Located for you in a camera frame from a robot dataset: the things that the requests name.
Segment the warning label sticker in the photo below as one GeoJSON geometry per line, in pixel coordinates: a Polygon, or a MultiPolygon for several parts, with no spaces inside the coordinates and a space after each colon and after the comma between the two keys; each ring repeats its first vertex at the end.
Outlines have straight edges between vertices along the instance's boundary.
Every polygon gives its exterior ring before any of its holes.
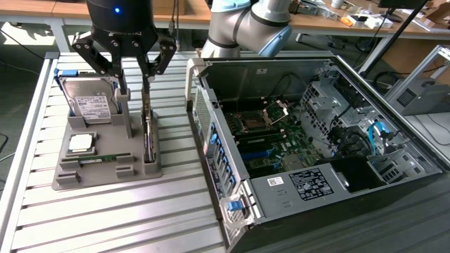
{"type": "Polygon", "coordinates": [[[77,96],[76,104],[85,120],[111,118],[105,96],[77,96]]]}
{"type": "Polygon", "coordinates": [[[279,184],[284,183],[282,177],[270,178],[270,179],[267,179],[267,182],[268,182],[270,186],[278,186],[279,184]]]}
{"type": "Polygon", "coordinates": [[[288,176],[302,200],[307,201],[334,193],[318,168],[303,170],[288,176]]]}

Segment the motherboard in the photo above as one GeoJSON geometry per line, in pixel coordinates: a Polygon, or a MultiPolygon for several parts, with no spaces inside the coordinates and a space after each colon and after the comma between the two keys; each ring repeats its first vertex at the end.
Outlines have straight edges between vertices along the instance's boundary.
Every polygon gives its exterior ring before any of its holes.
{"type": "Polygon", "coordinates": [[[310,167],[322,159],[288,102],[267,105],[224,114],[251,178],[310,167]]]}

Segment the hard drive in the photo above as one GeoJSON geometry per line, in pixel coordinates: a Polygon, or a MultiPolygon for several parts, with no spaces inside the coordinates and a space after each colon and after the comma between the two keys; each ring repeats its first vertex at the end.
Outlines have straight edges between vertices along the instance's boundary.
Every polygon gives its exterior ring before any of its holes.
{"type": "Polygon", "coordinates": [[[72,116],[81,116],[87,124],[109,123],[111,114],[121,113],[109,77],[67,77],[60,86],[72,116]]]}

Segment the metal slat surface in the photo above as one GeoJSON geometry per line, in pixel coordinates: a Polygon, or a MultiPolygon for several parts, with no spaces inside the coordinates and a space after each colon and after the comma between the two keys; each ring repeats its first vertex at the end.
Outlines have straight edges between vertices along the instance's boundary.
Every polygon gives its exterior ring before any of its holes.
{"type": "MultiPolygon", "coordinates": [[[[17,190],[14,200],[21,208],[17,220],[9,221],[16,231],[10,248],[1,252],[225,251],[183,107],[185,65],[193,56],[176,54],[151,87],[163,166],[156,179],[52,190],[68,105],[51,83],[31,145],[33,158],[22,170],[25,188],[17,190]]],[[[57,68],[89,69],[75,53],[60,57],[57,68]]],[[[141,76],[136,61],[125,59],[124,68],[133,100],[129,109],[137,111],[141,76]]]]}

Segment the black pole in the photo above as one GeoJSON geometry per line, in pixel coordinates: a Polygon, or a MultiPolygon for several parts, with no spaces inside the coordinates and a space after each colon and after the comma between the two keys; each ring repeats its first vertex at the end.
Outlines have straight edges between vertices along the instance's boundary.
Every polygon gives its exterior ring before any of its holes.
{"type": "Polygon", "coordinates": [[[383,55],[386,54],[388,48],[391,47],[391,45],[394,44],[395,40],[398,39],[398,37],[400,36],[402,32],[404,31],[407,25],[411,23],[412,19],[415,18],[416,14],[420,12],[424,4],[427,3],[428,0],[423,0],[423,3],[420,4],[419,7],[416,7],[412,11],[412,13],[410,14],[410,16],[407,17],[406,21],[403,22],[400,28],[398,29],[398,31],[395,32],[392,38],[388,40],[386,46],[383,47],[383,49],[380,50],[379,54],[376,55],[374,61],[371,62],[371,64],[368,65],[366,71],[360,72],[360,76],[363,78],[367,77],[370,71],[372,70],[372,68],[375,67],[376,63],[379,62],[380,58],[383,57],[383,55]]]}

